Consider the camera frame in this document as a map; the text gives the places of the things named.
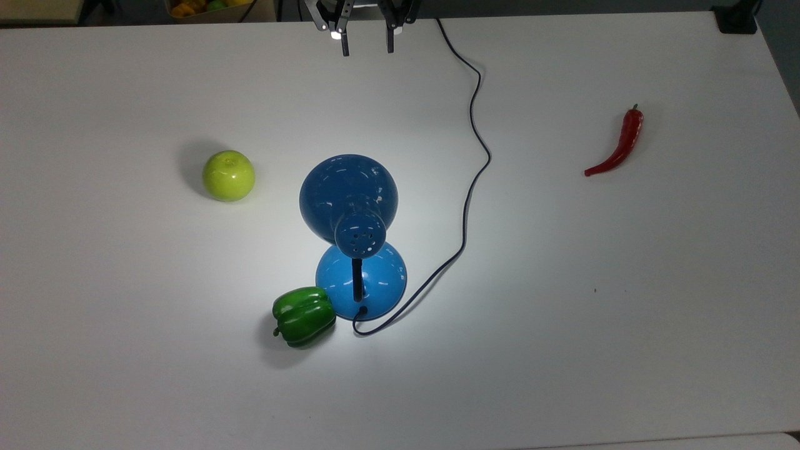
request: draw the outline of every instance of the chili pepper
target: chili pepper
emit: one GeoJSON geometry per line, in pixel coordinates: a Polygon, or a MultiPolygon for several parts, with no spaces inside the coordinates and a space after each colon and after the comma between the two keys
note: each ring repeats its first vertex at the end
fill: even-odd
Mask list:
{"type": "Polygon", "coordinates": [[[309,344],[336,321],[328,295],[316,286],[300,287],[281,295],[272,305],[272,315],[278,320],[272,334],[282,333],[289,347],[309,344]]]}
{"type": "Polygon", "coordinates": [[[622,161],[625,161],[628,155],[630,155],[630,152],[634,150],[636,139],[639,137],[639,131],[642,129],[642,122],[644,122],[645,118],[642,112],[636,109],[636,106],[638,106],[638,104],[629,109],[625,114],[625,118],[622,120],[622,132],[619,135],[617,150],[615,150],[607,160],[583,171],[585,176],[588,177],[610,171],[622,164],[622,161]]]}

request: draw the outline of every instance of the black power cord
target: black power cord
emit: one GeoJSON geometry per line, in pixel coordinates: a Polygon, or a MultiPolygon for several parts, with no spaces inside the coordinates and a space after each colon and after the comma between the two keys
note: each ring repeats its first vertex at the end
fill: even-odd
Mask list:
{"type": "Polygon", "coordinates": [[[248,15],[248,14],[250,13],[250,11],[253,9],[253,6],[255,6],[255,3],[256,3],[257,1],[258,1],[258,0],[253,0],[252,2],[250,2],[250,6],[248,6],[248,7],[247,7],[247,11],[245,11],[245,13],[244,13],[244,14],[242,14],[242,18],[240,18],[240,19],[239,19],[239,23],[242,23],[242,22],[244,22],[244,21],[245,21],[245,19],[247,18],[247,15],[248,15]]]}
{"type": "Polygon", "coordinates": [[[358,328],[356,327],[358,318],[367,313],[366,307],[363,306],[360,307],[358,309],[358,314],[356,314],[355,317],[353,318],[353,331],[355,331],[357,335],[361,336],[373,335],[378,331],[381,331],[383,328],[388,327],[390,323],[394,322],[394,320],[397,319],[414,302],[414,300],[417,299],[417,297],[419,297],[422,291],[424,291],[425,288],[428,287],[428,285],[434,279],[436,279],[437,276],[442,274],[443,271],[445,271],[456,259],[458,259],[459,256],[461,256],[461,254],[464,252],[464,249],[466,248],[466,217],[467,213],[470,211],[470,201],[472,200],[472,191],[475,189],[475,184],[478,182],[478,177],[481,176],[483,171],[485,171],[486,168],[489,166],[489,164],[492,162],[492,152],[489,150],[489,147],[486,146],[486,143],[483,142],[483,138],[481,138],[481,135],[478,133],[478,128],[475,126],[475,116],[473,112],[475,105],[475,97],[478,96],[478,92],[481,90],[481,83],[483,78],[481,76],[481,72],[480,70],[476,69],[472,64],[469,64],[460,54],[458,54],[458,52],[453,48],[453,44],[450,43],[450,39],[447,38],[447,33],[445,32],[445,28],[444,26],[442,26],[442,21],[439,20],[438,18],[436,18],[435,20],[437,25],[439,25],[439,30],[442,32],[442,37],[445,39],[445,42],[447,42],[447,46],[450,48],[450,51],[455,55],[456,58],[458,58],[459,60],[461,60],[461,62],[466,64],[466,66],[469,67],[473,72],[478,74],[478,84],[475,85],[475,91],[472,93],[472,99],[470,100],[470,125],[472,125],[472,132],[475,134],[475,138],[478,139],[478,142],[481,143],[481,147],[483,147],[483,150],[486,152],[486,163],[483,164],[481,170],[479,170],[478,173],[475,174],[474,178],[472,178],[470,189],[466,192],[466,199],[464,200],[464,209],[462,212],[461,246],[458,249],[458,251],[456,251],[454,255],[452,255],[447,261],[445,261],[444,264],[439,266],[434,271],[434,273],[430,274],[428,279],[425,280],[425,283],[423,283],[422,286],[420,286],[419,289],[417,289],[417,291],[400,307],[400,309],[398,309],[389,319],[387,319],[384,323],[378,325],[376,328],[369,331],[358,330],[358,328]]]}

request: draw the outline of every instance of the lamp shade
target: lamp shade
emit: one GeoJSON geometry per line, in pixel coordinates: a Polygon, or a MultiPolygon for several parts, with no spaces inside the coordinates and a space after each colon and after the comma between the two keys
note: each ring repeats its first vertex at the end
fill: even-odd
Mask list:
{"type": "Polygon", "coordinates": [[[300,213],[308,227],[353,259],[377,255],[397,209],[392,176],[366,156],[327,159],[311,170],[300,189],[300,213]]]}

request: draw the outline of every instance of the green apple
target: green apple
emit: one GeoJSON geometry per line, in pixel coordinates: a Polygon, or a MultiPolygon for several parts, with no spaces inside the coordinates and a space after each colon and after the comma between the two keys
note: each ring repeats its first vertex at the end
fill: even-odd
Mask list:
{"type": "Polygon", "coordinates": [[[244,199],[255,184],[253,164],[235,151],[220,151],[208,158],[202,170],[202,183],[212,197],[222,202],[244,199]]]}
{"type": "Polygon", "coordinates": [[[228,6],[222,0],[213,0],[212,2],[208,2],[208,6],[206,6],[206,12],[224,10],[227,7],[228,6]]]}

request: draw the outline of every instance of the desk lamp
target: desk lamp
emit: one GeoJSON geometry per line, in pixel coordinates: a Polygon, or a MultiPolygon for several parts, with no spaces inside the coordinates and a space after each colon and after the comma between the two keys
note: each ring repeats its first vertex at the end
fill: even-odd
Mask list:
{"type": "Polygon", "coordinates": [[[386,242],[398,208],[397,186],[384,166],[361,155],[319,163],[300,189],[300,212],[308,227],[333,244],[317,266],[316,285],[337,315],[376,319],[400,301],[406,265],[386,242]]]}

